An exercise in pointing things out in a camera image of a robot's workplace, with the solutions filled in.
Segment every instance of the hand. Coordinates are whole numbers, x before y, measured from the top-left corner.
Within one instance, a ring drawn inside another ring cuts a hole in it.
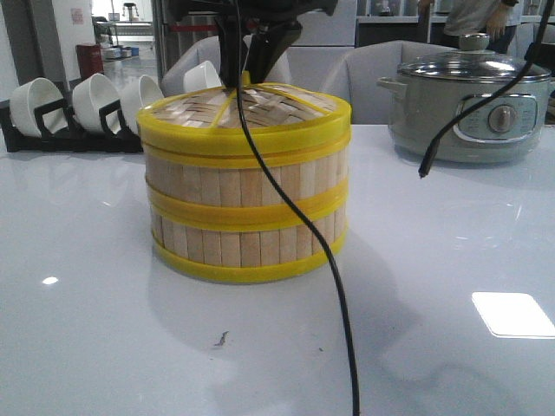
[[[497,41],[505,34],[506,21],[511,8],[500,3],[497,9],[489,16],[486,22],[486,32],[492,42]]]
[[[430,5],[434,3],[434,0],[418,0],[418,14],[423,15],[424,13],[426,13],[428,7],[430,7]]]

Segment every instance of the gray chair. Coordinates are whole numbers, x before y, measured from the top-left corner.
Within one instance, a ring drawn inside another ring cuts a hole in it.
[[[250,39],[245,38],[245,42],[249,44]],[[210,61],[216,70],[219,71],[219,42],[217,36],[207,37],[194,43],[183,56],[167,71],[162,78],[160,89],[164,95],[183,94],[183,75],[191,68],[196,67],[204,61]],[[287,53],[281,55],[277,60],[274,68],[268,74],[266,80],[268,82],[291,83],[291,72],[289,70],[289,61]]]
[[[410,41],[391,41],[353,49],[336,62],[319,89],[351,104],[353,124],[387,124],[391,93],[377,87],[377,79],[395,76],[400,63],[448,50],[453,49]]]
[[[517,26],[514,38],[509,44],[507,54],[524,59],[530,43],[534,42],[538,34],[539,23],[522,23]],[[550,24],[545,28],[543,43],[555,43],[555,26]]]

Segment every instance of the glossy tabletop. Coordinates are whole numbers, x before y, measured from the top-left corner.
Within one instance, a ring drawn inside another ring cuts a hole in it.
[[[1,414],[350,415],[327,267],[183,276],[153,253],[143,155],[1,146]],[[555,414],[554,160],[545,127],[524,160],[420,179],[353,127],[337,261],[363,415]]]

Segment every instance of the cooker handle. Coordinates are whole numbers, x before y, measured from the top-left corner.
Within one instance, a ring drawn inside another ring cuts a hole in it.
[[[405,98],[405,94],[407,93],[407,84],[403,84],[402,82],[396,81],[390,76],[382,76],[378,78],[378,81],[375,84],[378,87],[383,87],[388,89],[401,100]]]

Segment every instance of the yellow band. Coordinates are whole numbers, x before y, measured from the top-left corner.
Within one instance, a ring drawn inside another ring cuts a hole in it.
[[[345,243],[347,227],[342,235],[330,244],[330,248],[337,253]],[[323,251],[317,254],[296,260],[294,262],[274,264],[259,267],[224,267],[210,264],[192,262],[184,257],[177,256],[161,246],[154,239],[154,246],[158,254],[176,270],[184,271],[193,276],[203,277],[222,283],[266,283],[301,275],[326,263],[327,257]]]
[[[316,221],[337,210],[347,201],[347,178],[325,192],[296,202],[308,218]],[[172,198],[147,182],[153,209],[174,223],[212,231],[269,231],[292,227],[301,219],[286,204],[265,206],[213,206],[194,204]]]
[[[314,159],[324,158],[332,153],[343,150],[350,141],[350,132],[346,132],[342,137],[336,141],[323,143],[319,146],[305,147],[290,152],[280,152],[273,154],[264,154],[264,162],[267,166],[287,166],[295,165],[304,162],[309,162]],[[148,145],[143,142],[143,150],[156,158],[169,160],[173,163],[178,163],[186,166],[202,166],[202,167],[215,167],[222,169],[246,169],[258,167],[256,158],[251,154],[243,156],[208,156],[190,153],[174,153],[168,152],[165,149],[160,149],[156,146]]]

